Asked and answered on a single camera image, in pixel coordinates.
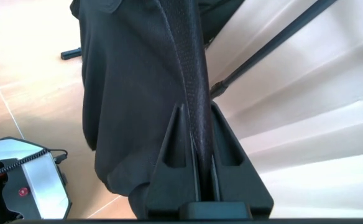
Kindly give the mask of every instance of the black cloth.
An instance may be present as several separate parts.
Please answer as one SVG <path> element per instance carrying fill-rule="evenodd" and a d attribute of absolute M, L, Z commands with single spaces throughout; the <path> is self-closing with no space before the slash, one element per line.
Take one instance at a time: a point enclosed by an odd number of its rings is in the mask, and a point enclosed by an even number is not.
<path fill-rule="evenodd" d="M 145 218 L 145 195 L 175 104 L 187 104 L 199 163 L 209 171 L 210 105 L 198 4 L 74 0 L 71 11 L 80 22 L 83 131 L 96 150 L 95 171 Z"/>

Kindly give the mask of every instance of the white curtain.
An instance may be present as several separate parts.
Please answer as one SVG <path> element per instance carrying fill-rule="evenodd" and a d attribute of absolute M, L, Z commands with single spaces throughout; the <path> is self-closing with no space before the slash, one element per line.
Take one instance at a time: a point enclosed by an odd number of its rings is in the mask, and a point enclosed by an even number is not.
<path fill-rule="evenodd" d="M 315 1 L 246 0 L 206 51 L 211 85 Z M 215 99 L 272 218 L 363 217 L 363 0 L 339 0 Z"/>

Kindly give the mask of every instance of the tiled floor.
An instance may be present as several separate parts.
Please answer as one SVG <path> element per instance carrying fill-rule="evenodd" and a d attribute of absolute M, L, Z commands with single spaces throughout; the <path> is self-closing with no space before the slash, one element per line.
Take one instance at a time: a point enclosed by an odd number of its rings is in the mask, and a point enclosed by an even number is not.
<path fill-rule="evenodd" d="M 127 198 L 109 193 L 94 173 L 81 128 L 81 60 L 60 60 L 80 42 L 70 2 L 0 0 L 0 138 L 70 152 L 61 164 L 69 218 L 134 218 Z"/>

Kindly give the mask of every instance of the red button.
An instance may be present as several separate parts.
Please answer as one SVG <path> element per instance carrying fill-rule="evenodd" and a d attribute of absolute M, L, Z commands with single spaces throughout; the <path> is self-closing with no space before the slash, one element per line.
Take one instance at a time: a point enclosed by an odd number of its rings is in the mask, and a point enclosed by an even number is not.
<path fill-rule="evenodd" d="M 23 187 L 19 190 L 19 195 L 20 196 L 26 196 L 28 194 L 28 188 L 27 187 Z"/>

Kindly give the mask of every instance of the tile grout line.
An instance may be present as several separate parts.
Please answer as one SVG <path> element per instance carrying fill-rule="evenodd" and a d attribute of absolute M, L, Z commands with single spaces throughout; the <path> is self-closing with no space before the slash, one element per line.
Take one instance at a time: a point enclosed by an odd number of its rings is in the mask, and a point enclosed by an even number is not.
<path fill-rule="evenodd" d="M 21 133 L 21 130 L 20 130 L 19 125 L 18 125 L 18 124 L 17 124 L 17 122 L 16 122 L 16 119 L 14 118 L 14 116 L 13 116 L 13 114 L 12 114 L 12 111 L 10 110 L 9 105 L 7 104 L 7 102 L 6 102 L 6 100 L 5 100 L 5 97 L 3 97 L 3 94 L 2 94 L 1 89 L 0 89 L 0 96 L 1 96 L 1 98 L 2 98 L 3 103 L 5 104 L 5 107 L 7 108 L 7 111 L 9 112 L 10 116 L 12 117 L 13 122 L 14 122 L 14 124 L 16 125 L 17 130 L 19 130 L 19 133 L 20 133 L 20 135 L 21 135 L 21 138 L 22 138 L 22 139 L 25 139 L 25 138 L 24 138 L 24 136 L 23 136 L 23 135 L 22 135 L 22 133 Z"/>
<path fill-rule="evenodd" d="M 99 210 L 93 212 L 93 214 L 91 214 L 90 216 L 88 216 L 87 218 L 92 217 L 93 215 L 97 214 L 98 212 L 100 212 L 101 210 L 105 209 L 109 204 L 115 202 L 118 198 L 120 197 L 120 195 L 118 195 L 118 197 L 112 199 L 110 202 L 108 202 L 105 206 L 101 207 Z"/>

